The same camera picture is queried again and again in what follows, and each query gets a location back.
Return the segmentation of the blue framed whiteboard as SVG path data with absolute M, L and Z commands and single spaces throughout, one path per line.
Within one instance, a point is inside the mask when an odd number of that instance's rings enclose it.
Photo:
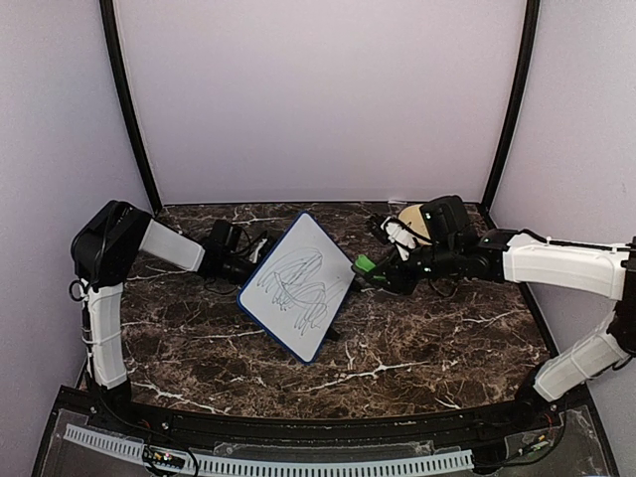
M 311 364 L 353 279 L 351 259 L 304 211 L 241 287 L 237 303 L 298 361 Z

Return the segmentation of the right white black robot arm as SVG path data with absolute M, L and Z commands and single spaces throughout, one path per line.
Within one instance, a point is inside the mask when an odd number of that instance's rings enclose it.
M 354 271 L 386 291 L 409 295 L 422 280 L 481 279 L 539 283 L 578 289 L 614 301 L 613 311 L 586 336 L 527 377 L 507 421 L 531 429 L 546 402 L 635 356 L 635 248 L 627 244 L 574 243 L 539 238 L 528 231 L 493 229 L 462 243 L 455 238 L 426 245 L 395 242 L 379 262 L 364 255 Z

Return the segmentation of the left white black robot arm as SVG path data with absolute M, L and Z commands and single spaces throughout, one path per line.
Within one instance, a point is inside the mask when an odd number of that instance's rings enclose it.
M 103 392 L 125 388 L 129 378 L 121 342 L 121 297 L 140 252 L 204 279 L 243 285 L 262 262 L 268 236 L 240 246 L 243 228 L 217 220 L 202 240 L 181 234 L 127 202 L 107 203 L 71 246 L 76 280 L 70 291 L 82 304 L 82 340 L 89 382 Z

